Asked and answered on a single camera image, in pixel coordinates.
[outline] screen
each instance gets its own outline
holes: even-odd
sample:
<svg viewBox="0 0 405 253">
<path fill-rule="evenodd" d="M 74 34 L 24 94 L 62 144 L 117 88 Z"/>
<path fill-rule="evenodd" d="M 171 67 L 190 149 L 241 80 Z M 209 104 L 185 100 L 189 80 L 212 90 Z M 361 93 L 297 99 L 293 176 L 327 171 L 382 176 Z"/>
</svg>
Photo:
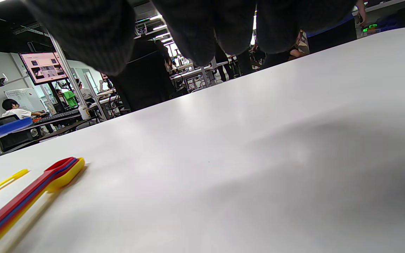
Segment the screen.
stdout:
<svg viewBox="0 0 405 253">
<path fill-rule="evenodd" d="M 103 74 L 103 73 L 101 73 L 101 77 L 103 78 L 103 80 L 109 79 L 109 77 L 107 77 L 107 75 L 105 75 L 105 74 Z"/>
<path fill-rule="evenodd" d="M 55 53 L 19 53 L 35 85 L 67 78 Z"/>
</svg>

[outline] yellow stick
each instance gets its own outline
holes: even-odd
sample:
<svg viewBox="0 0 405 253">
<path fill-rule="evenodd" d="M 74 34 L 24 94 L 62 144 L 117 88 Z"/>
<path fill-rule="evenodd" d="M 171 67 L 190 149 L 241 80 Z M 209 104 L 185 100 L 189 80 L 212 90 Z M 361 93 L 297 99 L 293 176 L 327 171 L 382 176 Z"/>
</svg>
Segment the yellow stick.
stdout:
<svg viewBox="0 0 405 253">
<path fill-rule="evenodd" d="M 16 174 L 14 174 L 13 176 L 11 176 L 10 178 L 8 178 L 8 179 L 2 181 L 2 182 L 0 183 L 0 187 L 1 187 L 2 185 L 4 185 L 5 183 L 11 181 L 12 179 L 15 181 L 16 179 L 21 178 L 22 176 L 26 175 L 26 173 L 28 173 L 28 172 L 29 172 L 29 170 L 27 170 L 27 169 L 18 171 Z"/>
</svg>

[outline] yellow plastic strip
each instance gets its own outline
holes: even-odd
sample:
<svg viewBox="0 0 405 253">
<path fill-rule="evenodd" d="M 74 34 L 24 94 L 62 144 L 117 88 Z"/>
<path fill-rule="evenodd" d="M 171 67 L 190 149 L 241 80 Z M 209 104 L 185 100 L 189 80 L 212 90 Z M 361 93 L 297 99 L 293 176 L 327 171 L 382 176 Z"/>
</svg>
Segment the yellow plastic strip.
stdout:
<svg viewBox="0 0 405 253">
<path fill-rule="evenodd" d="M 71 169 L 66 174 L 49 183 L 46 186 L 46 188 L 40 194 L 37 195 L 37 197 L 35 197 L 31 202 L 29 202 L 28 205 L 26 205 L 26 207 L 16 215 L 16 217 L 13 218 L 13 220 L 11 220 L 10 223 L 8 223 L 4 227 L 4 229 L 0 230 L 0 240 L 15 225 L 15 223 L 27 212 L 27 210 L 29 210 L 29 208 L 31 208 L 31 206 L 34 205 L 34 203 L 39 199 L 39 197 L 41 197 L 45 193 L 45 191 L 57 192 L 63 189 L 63 187 L 68 185 L 76 177 L 76 175 L 85 166 L 85 160 L 82 157 L 79 158 L 78 160 L 79 161 L 73 167 L 71 167 Z"/>
<path fill-rule="evenodd" d="M 8 179 L 2 181 L 2 182 L 0 183 L 0 187 L 1 187 L 2 185 L 4 185 L 5 183 L 11 181 L 11 180 L 15 181 L 16 179 L 21 178 L 22 176 L 26 175 L 28 172 L 29 172 L 29 170 L 27 170 L 27 169 L 18 171 L 16 174 L 14 174 L 13 176 L 11 176 L 10 178 L 8 178 Z"/>
</svg>

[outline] blue object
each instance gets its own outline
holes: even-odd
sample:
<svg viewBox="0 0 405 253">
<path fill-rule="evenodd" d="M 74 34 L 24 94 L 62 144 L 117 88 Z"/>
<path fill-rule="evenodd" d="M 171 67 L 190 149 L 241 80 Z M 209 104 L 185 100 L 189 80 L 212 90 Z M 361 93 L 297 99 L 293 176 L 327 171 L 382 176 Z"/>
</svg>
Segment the blue object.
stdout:
<svg viewBox="0 0 405 253">
<path fill-rule="evenodd" d="M 52 179 L 58 174 L 61 173 L 65 170 L 67 170 L 71 165 L 74 164 L 74 162 L 76 162 L 77 158 L 74 158 L 71 162 L 69 162 L 69 164 L 67 164 L 63 169 L 56 171 L 55 173 L 53 173 L 48 179 L 45 180 L 45 182 L 43 182 L 37 189 L 35 189 L 31 194 L 29 194 L 19 205 L 17 205 L 16 208 L 14 208 L 14 210 L 12 210 L 10 213 L 7 214 L 7 216 L 2 219 L 0 221 L 0 227 L 3 226 L 14 214 L 16 214 L 22 207 L 24 207 L 24 205 L 26 203 L 29 203 L 29 201 L 35 197 L 39 191 L 41 191 L 42 189 L 45 188 L 45 186 L 47 186 L 47 184 L 50 183 L 50 181 L 52 181 Z"/>
<path fill-rule="evenodd" d="M 15 131 L 21 130 L 32 124 L 32 119 L 27 117 L 21 120 L 16 120 L 4 125 L 0 125 L 0 136 L 13 133 Z"/>
</svg>

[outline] white shirt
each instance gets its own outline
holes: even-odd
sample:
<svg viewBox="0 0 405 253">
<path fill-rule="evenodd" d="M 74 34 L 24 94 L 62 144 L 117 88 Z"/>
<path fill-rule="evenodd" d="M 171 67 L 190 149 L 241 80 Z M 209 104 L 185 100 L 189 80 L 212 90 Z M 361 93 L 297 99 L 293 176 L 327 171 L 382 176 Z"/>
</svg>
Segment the white shirt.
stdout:
<svg viewBox="0 0 405 253">
<path fill-rule="evenodd" d="M 91 99 L 92 98 L 90 89 L 82 88 L 81 93 L 82 93 L 82 96 L 84 97 L 84 99 Z"/>
<path fill-rule="evenodd" d="M 9 115 L 17 115 L 19 119 L 24 119 L 26 117 L 32 117 L 32 112 L 29 112 L 27 110 L 18 108 L 18 109 L 12 109 L 12 110 L 8 110 L 5 113 L 3 113 L 3 115 L 1 117 L 6 117 Z"/>
</svg>

